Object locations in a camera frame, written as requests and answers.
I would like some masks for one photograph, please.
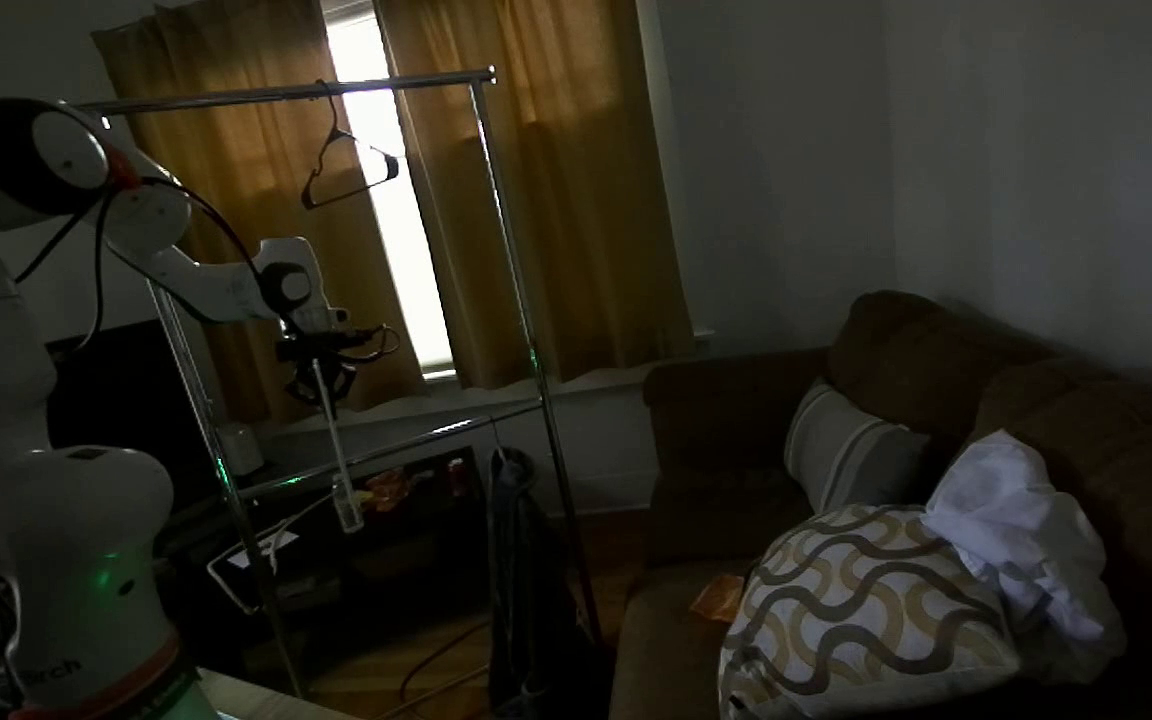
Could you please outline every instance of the couch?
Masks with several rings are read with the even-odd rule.
[[[973,434],[1008,428],[1096,523],[1129,651],[1091,689],[1013,681],[907,715],[1152,715],[1152,383],[912,290],[870,290],[829,346],[677,360],[648,375],[661,482],[615,639],[614,720],[713,720],[721,621],[690,605],[812,506],[786,473],[798,400],[829,381],[932,438],[930,494]]]

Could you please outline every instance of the floor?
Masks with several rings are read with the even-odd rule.
[[[639,510],[583,515],[581,541],[614,651],[626,592],[639,566]],[[304,697],[362,720],[489,720],[489,639],[489,610],[458,615],[310,676]]]

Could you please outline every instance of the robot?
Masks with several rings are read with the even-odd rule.
[[[275,319],[311,353],[356,344],[324,301],[304,240],[199,265],[175,240],[193,192],[102,118],[48,99],[0,99],[0,231],[74,214],[105,246],[208,319]],[[167,473],[131,446],[48,446],[51,360],[0,265],[0,575],[13,586],[3,665],[17,715],[216,715],[181,651],[153,541],[174,510]]]

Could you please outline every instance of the curtain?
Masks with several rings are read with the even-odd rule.
[[[97,33],[105,66],[126,99],[199,97],[240,89],[282,89],[333,81],[324,14],[316,0],[197,0],[158,6],[130,27]],[[398,312],[379,226],[367,197],[329,208],[299,208],[299,192],[322,164],[322,146],[345,113],[329,99],[231,104],[208,113],[144,113],[131,136],[174,166],[240,231],[247,250],[264,234],[310,234],[324,265],[324,282],[348,324],[390,324],[375,362],[366,362],[345,404],[379,404],[419,383],[418,353]],[[324,156],[324,183],[362,183],[351,151]],[[197,220],[184,246],[199,261],[237,261],[216,223]],[[298,420],[311,408],[285,386],[293,368],[275,360],[275,329],[214,324],[208,346],[228,414]]]
[[[500,174],[547,370],[682,356],[691,339],[648,113],[636,2],[375,0],[398,74],[498,64]],[[530,370],[464,89],[400,97],[458,370]]]

